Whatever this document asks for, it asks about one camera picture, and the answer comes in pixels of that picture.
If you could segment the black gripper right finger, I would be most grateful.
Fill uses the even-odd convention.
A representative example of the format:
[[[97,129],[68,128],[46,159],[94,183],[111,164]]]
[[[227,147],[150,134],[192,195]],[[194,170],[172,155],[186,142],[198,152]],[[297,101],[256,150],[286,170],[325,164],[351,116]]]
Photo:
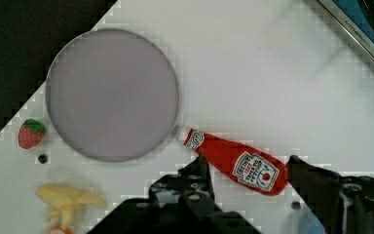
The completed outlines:
[[[326,234],[374,234],[374,177],[342,176],[292,155],[288,182]]]

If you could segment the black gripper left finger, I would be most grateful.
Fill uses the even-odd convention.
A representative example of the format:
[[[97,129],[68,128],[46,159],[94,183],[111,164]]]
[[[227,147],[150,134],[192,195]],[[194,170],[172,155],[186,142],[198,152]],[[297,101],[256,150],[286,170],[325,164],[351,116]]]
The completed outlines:
[[[164,175],[146,198],[122,202],[88,234],[261,234],[236,212],[214,202],[208,160],[200,155]]]

